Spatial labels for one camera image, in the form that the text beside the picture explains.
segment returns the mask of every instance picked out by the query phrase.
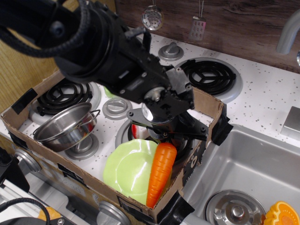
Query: hanging ladle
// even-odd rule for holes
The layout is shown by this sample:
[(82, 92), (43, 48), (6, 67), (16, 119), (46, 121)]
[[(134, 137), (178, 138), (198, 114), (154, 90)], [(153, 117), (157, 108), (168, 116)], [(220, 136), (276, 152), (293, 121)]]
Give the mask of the hanging ladle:
[(298, 62), (298, 65), (300, 66), (300, 51), (297, 54), (297, 62)]
[(156, 6), (155, 0), (153, 5), (148, 6), (142, 14), (142, 22), (149, 30), (158, 30), (163, 26), (164, 14), (159, 7)]

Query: metal pot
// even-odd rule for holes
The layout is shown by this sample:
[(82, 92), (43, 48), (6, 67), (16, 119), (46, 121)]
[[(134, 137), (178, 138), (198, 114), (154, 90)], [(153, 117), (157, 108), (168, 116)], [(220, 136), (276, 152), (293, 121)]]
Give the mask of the metal pot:
[(91, 103), (79, 103), (56, 114), (33, 132), (34, 140), (55, 152), (77, 145), (97, 123), (100, 110), (91, 111), (91, 106)]

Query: black burner coil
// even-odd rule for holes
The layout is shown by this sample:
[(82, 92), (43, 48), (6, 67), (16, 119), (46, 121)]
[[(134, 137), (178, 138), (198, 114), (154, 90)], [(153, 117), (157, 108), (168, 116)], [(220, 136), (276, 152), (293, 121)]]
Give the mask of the black burner coil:
[(37, 99), (37, 111), (41, 116), (54, 116), (73, 105), (86, 102), (89, 98), (92, 98), (92, 93), (88, 83), (80, 84), (63, 79)]
[(211, 95), (218, 95), (230, 89), (236, 78), (236, 74), (220, 62), (188, 60), (181, 68), (194, 87)]

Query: sink drain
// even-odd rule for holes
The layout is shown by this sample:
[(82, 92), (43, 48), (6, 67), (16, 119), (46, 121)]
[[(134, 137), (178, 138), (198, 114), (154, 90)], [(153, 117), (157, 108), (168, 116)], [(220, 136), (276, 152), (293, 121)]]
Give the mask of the sink drain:
[(259, 225), (266, 212), (254, 197), (237, 190), (224, 190), (208, 200), (204, 214), (215, 225)]

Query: hanging spatula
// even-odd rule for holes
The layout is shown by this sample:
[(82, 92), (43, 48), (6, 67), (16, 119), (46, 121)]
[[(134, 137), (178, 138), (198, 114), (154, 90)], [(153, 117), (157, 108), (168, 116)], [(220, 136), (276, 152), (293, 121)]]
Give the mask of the hanging spatula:
[(201, 41), (204, 36), (206, 20), (202, 18), (203, 5), (204, 1), (202, 1), (202, 9), (200, 10), (199, 0), (199, 16), (193, 16), (193, 23), (188, 36), (188, 39), (193, 41)]

